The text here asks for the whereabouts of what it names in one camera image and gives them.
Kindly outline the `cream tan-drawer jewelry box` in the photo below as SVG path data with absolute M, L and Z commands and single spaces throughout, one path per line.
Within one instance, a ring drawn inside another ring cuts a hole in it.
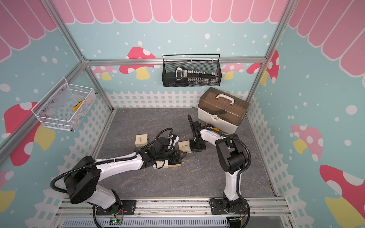
M 178 164 L 169 164 L 168 160 L 165 161 L 157 161 L 153 168 L 154 169 L 168 169 L 168 168 L 175 168 L 175 167 L 181 167 L 182 164 L 178 163 Z

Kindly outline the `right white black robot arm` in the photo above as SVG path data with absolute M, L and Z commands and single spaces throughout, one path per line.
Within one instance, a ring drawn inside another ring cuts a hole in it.
M 252 163 L 249 149 L 236 134 L 225 134 L 210 124 L 202 125 L 199 121 L 194 122 L 190 115 L 188 121 L 193 133 L 190 150 L 201 152 L 206 149 L 207 143 L 211 143 L 216 147 L 220 166 L 225 171 L 223 198 L 211 198 L 209 201 L 212 214 L 248 216 L 250 208 L 247 200 L 241 195 L 240 178 Z

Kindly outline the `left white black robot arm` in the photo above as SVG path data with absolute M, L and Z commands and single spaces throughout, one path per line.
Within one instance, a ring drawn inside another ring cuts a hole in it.
M 168 131 L 167 137 L 161 134 Z M 98 159 L 92 156 L 82 158 L 73 169 L 55 177 L 50 187 L 52 190 L 68 195 L 72 204 L 89 203 L 107 211 L 120 212 L 123 203 L 115 190 L 109 190 L 99 182 L 111 176 L 137 171 L 154 166 L 162 169 L 168 165 L 178 165 L 187 155 L 176 148 L 179 137 L 172 128 L 158 133 L 155 139 L 125 156 Z

